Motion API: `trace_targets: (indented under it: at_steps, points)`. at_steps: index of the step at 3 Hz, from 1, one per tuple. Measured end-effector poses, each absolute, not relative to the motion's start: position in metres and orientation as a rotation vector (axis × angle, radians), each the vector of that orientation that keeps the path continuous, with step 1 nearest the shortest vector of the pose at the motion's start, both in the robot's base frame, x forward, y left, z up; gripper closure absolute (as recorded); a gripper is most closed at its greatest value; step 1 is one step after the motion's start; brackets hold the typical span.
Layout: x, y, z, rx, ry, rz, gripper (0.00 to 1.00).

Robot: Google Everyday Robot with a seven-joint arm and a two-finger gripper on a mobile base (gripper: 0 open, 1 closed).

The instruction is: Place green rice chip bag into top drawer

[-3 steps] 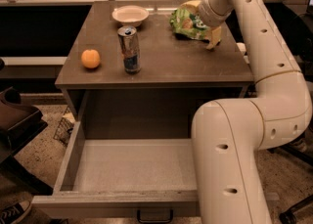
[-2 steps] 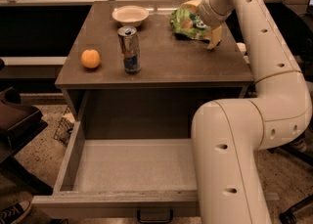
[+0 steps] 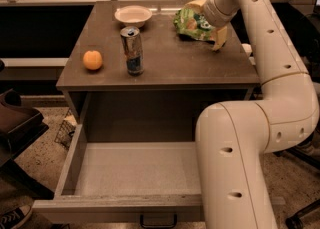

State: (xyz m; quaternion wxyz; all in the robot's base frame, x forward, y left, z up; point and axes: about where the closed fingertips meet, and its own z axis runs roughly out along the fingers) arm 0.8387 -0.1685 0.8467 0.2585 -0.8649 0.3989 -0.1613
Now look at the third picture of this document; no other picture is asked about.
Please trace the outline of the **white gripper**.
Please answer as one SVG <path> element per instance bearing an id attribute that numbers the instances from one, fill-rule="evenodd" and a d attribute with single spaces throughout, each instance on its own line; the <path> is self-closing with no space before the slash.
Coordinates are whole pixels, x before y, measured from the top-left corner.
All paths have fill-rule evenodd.
<path id="1" fill-rule="evenodd" d="M 197 14 L 203 13 L 210 25 L 221 27 L 215 31 L 213 50 L 217 51 L 222 48 L 227 40 L 227 27 L 225 25 L 232 20 L 239 10 L 237 0 L 193 0 L 185 4 L 184 7 Z"/>

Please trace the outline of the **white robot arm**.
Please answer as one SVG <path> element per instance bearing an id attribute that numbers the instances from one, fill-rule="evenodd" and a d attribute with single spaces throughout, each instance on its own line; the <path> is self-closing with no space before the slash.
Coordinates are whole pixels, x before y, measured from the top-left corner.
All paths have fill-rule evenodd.
<path id="1" fill-rule="evenodd" d="M 240 12 L 263 97 L 207 107 L 196 125 L 196 151 L 207 229 L 277 229 L 260 165 L 264 153 L 304 141 L 319 119 L 311 77 L 270 0 L 206 0 L 214 26 Z"/>

